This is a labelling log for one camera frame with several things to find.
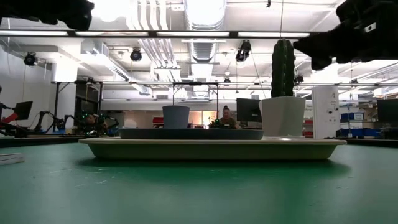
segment beige tray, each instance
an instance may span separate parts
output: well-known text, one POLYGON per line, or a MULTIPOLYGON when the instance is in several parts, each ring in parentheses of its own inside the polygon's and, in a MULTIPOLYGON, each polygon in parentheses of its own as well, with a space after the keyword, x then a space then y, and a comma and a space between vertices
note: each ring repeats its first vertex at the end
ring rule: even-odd
POLYGON ((145 160, 308 160, 327 159, 346 141, 305 138, 263 140, 80 139, 106 159, 145 160))

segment gray flower pot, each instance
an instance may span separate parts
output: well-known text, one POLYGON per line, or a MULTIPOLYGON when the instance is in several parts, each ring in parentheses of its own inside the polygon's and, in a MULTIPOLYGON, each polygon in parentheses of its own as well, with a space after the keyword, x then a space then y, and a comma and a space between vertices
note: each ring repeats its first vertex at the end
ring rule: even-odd
POLYGON ((164 106, 164 128, 188 128, 189 107, 164 106))
POLYGON ((264 136, 302 136, 305 98, 281 96, 259 103, 264 136))

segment potted plant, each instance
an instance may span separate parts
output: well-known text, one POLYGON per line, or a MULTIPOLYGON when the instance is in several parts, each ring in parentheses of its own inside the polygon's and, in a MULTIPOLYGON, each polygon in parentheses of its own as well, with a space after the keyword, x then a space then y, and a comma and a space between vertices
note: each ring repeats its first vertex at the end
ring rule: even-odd
POLYGON ((187 106, 163 106, 164 128, 188 128, 189 111, 187 106))
POLYGON ((293 96, 294 48, 280 39, 272 53, 271 99, 260 101, 265 136, 302 136, 305 98, 293 96))

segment computer monitor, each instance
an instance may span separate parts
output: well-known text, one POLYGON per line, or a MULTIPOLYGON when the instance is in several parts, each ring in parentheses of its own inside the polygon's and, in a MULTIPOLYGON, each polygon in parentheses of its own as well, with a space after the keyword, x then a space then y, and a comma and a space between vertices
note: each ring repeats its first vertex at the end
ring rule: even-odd
POLYGON ((260 100, 236 99, 237 120, 261 122, 261 112, 259 107, 260 100))
POLYGON ((398 99, 378 100, 377 113, 380 122, 398 123, 398 99))
POLYGON ((29 119, 30 109, 32 109, 33 101, 17 103, 14 108, 15 114, 18 115, 16 121, 29 119))

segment ceiling light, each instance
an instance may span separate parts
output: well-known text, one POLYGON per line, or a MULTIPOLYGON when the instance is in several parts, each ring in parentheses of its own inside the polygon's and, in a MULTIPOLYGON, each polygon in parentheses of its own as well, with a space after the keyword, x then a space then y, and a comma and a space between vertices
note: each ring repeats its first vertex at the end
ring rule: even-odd
POLYGON ((188 39, 188 40, 181 40, 181 43, 209 43, 209 44, 225 44, 226 40, 201 40, 201 39, 188 39))
MULTIPOLYGON (((241 82, 236 82, 233 83, 234 85, 255 85, 255 83, 241 83, 241 82)), ((219 83, 219 85, 229 85, 228 83, 219 83)))
POLYGON ((127 99, 102 99, 103 101, 126 101, 127 99))
POLYGON ((282 37, 282 38, 290 38, 290 39, 298 39, 302 37, 309 36, 310 33, 304 32, 238 32, 238 37, 264 37, 264 38, 273 38, 273 37, 282 37))
POLYGON ((126 0, 118 0, 117 3, 108 0, 91 0, 91 2, 95 4, 92 15, 104 22, 113 22, 119 16, 127 15, 128 2, 126 0))
POLYGON ((225 82, 225 83, 231 83, 231 80, 230 80, 228 77, 226 77, 226 78, 224 79, 224 82, 225 82))
POLYGON ((147 37, 148 32, 139 32, 128 30, 124 32, 120 31, 76 31, 78 37, 147 37))
POLYGON ((39 31, 39 30, 0 30, 1 36, 23 37, 23 36, 49 36, 49 37, 67 37, 66 31, 39 31))
POLYGON ((127 85, 127 84, 130 84, 129 82, 113 82, 113 81, 110 81, 110 82, 102 82, 102 84, 105 84, 105 85, 127 85))
POLYGON ((172 82, 131 82, 132 84, 140 85, 173 85, 172 82))
POLYGON ((219 31, 185 31, 185 32, 174 32, 174 31, 162 31, 157 33, 158 37, 228 37, 229 32, 219 31))

